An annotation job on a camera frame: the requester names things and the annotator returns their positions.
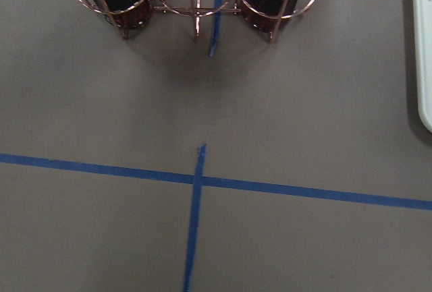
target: white plastic container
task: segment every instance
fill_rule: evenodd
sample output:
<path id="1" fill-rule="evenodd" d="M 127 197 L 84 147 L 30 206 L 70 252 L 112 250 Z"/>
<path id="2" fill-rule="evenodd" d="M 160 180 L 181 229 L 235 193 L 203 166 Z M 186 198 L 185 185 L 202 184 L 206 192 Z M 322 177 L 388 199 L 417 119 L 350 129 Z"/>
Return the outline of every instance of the white plastic container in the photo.
<path id="1" fill-rule="evenodd" d="M 418 113 L 432 132 L 432 0 L 414 0 Z"/>

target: horizontal blue line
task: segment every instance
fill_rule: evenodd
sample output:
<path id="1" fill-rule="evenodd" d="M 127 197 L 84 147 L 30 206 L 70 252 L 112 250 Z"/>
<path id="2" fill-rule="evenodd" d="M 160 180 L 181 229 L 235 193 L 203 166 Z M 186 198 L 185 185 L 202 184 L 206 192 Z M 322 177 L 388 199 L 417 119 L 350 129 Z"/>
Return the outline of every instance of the horizontal blue line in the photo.
<path id="1" fill-rule="evenodd" d="M 65 160 L 49 160 L 45 158 L 35 158 L 10 154 L 0 154 L 0 163 L 44 167 L 48 169 L 62 169 L 65 171 L 77 171 L 102 175 L 134 177 L 137 179 L 150 179 L 155 181 L 167 181 L 183 184 L 192 184 L 194 180 L 193 175 L 167 173 L 160 171 L 147 171 L 144 169 L 131 169 L 127 167 L 75 163 Z M 221 179 L 217 177 L 202 177 L 202 184 L 208 187 L 222 187 L 225 189 L 240 189 L 270 194 L 301 196 L 305 198 L 374 204 L 380 206 L 392 206 L 398 208 L 409 208 L 418 210 L 432 210 L 432 201 L 425 200 L 393 198 L 388 196 L 376 196 L 371 194 L 340 192 L 327 189 L 313 189 L 309 187 L 298 187 L 291 185 L 270 184 L 253 181 L 241 181 L 236 179 Z"/>

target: blue tape strip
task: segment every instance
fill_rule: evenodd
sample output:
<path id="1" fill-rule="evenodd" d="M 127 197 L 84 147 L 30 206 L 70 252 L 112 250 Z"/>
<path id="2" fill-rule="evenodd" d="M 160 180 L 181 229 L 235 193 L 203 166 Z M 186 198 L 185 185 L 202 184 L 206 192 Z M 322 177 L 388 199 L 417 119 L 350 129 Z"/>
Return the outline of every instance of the blue tape strip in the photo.
<path id="1" fill-rule="evenodd" d="M 75 163 L 65 160 L 50 160 L 19 155 L 0 154 L 0 163 L 44 167 L 47 169 L 63 169 L 83 173 L 114 175 L 122 177 L 134 177 L 137 179 L 152 179 L 174 183 L 192 184 L 192 175 L 147 171 L 145 169 L 131 169 L 127 167 L 106 166 L 97 164 Z"/>
<path id="2" fill-rule="evenodd" d="M 44 167 L 48 169 L 62 169 L 83 173 L 95 173 L 122 177 L 134 177 L 138 179 L 150 179 L 155 181 L 167 181 L 174 183 L 192 184 L 195 176 L 147 171 L 144 169 L 131 169 L 126 167 L 86 164 L 68 162 L 65 160 L 49 160 L 11 154 L 0 154 L 0 163 Z M 309 187 L 297 187 L 253 181 L 241 181 L 236 179 L 220 179 L 216 177 L 203 177 L 202 184 L 210 187 L 222 187 L 226 189 L 240 189 L 253 192 L 270 194 L 285 194 L 289 196 L 302 196 L 305 198 L 326 199 L 344 202 L 356 202 L 363 204 L 376 204 L 380 206 L 393 206 L 419 210 L 432 210 L 432 201 L 393 198 L 388 196 L 376 196 L 371 194 L 358 194 L 350 192 L 331 191 L 326 189 L 313 189 Z"/>
<path id="3" fill-rule="evenodd" d="M 222 0 L 215 0 L 214 1 L 214 7 L 219 7 L 222 5 Z M 215 54 L 216 46 L 217 46 L 217 40 L 219 39 L 219 30 L 221 27 L 221 12 L 215 13 L 215 16 L 213 18 L 213 32 L 211 36 L 211 44 L 210 44 L 210 52 L 209 56 L 213 57 Z"/>
<path id="4" fill-rule="evenodd" d="M 196 253 L 196 240 L 198 238 L 201 192 L 203 188 L 205 150 L 206 145 L 202 145 L 199 149 L 198 161 L 195 168 L 194 183 L 192 188 L 192 203 L 190 206 L 188 247 L 186 251 L 186 267 L 184 270 L 183 292 L 190 292 L 190 286 L 192 282 L 192 270 L 194 268 Z"/>

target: blue tape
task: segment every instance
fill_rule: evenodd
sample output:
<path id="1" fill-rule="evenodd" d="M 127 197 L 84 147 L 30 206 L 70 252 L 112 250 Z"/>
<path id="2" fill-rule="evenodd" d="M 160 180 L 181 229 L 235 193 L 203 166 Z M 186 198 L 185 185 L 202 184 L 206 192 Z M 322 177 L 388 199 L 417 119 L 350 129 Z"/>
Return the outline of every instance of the blue tape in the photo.
<path id="1" fill-rule="evenodd" d="M 63 169 L 65 171 L 77 171 L 83 173 L 134 177 L 137 179 L 152 179 L 155 181 L 166 181 L 184 184 L 192 184 L 192 181 L 194 179 L 192 175 L 185 174 L 147 171 L 145 169 L 131 169 L 127 167 L 116 167 L 98 164 L 75 163 L 65 160 L 50 160 L 46 158 L 35 158 L 10 154 L 0 154 L 0 163 L 44 167 L 47 169 Z"/>
<path id="2" fill-rule="evenodd" d="M 49 160 L 45 158 L 18 156 L 11 154 L 0 154 L 0 163 L 44 167 L 47 169 L 62 169 L 66 171 L 77 171 L 102 175 L 134 177 L 138 179 L 150 179 L 155 181 L 167 181 L 183 184 L 192 184 L 195 178 L 195 176 L 193 175 L 147 171 L 144 169 L 131 169 L 126 167 L 75 163 L 65 160 Z M 202 177 L 202 184 L 209 187 L 240 189 L 270 194 L 284 194 L 289 196 L 302 196 L 305 198 L 375 204 L 380 206 L 392 206 L 398 208 L 409 208 L 418 210 L 432 210 L 432 201 L 425 200 L 393 198 L 388 196 L 376 196 L 371 194 L 340 192 L 326 189 L 313 189 L 309 187 L 298 187 L 291 185 L 270 184 L 253 181 L 241 181 L 236 179 L 220 179 L 216 177 Z"/>
<path id="3" fill-rule="evenodd" d="M 222 5 L 222 0 L 215 0 L 213 7 L 219 7 Z M 213 57 L 215 54 L 217 40 L 219 39 L 219 30 L 221 27 L 221 12 L 216 12 L 213 18 L 213 32 L 211 36 L 210 52 L 209 56 Z"/>
<path id="4" fill-rule="evenodd" d="M 203 188 L 203 171 L 205 163 L 206 145 L 202 145 L 198 153 L 195 167 L 194 183 L 192 188 L 192 203 L 190 206 L 188 246 L 186 250 L 186 266 L 184 270 L 183 292 L 190 292 L 192 271 L 196 253 L 196 240 L 198 238 L 198 223 L 200 216 L 201 192 Z"/>

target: white tray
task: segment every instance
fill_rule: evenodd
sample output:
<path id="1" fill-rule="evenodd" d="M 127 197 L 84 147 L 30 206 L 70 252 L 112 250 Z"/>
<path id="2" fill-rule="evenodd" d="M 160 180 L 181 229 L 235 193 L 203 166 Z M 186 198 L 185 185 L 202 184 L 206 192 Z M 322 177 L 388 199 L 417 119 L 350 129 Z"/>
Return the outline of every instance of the white tray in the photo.
<path id="1" fill-rule="evenodd" d="M 414 0 L 418 113 L 432 132 L 432 0 Z"/>

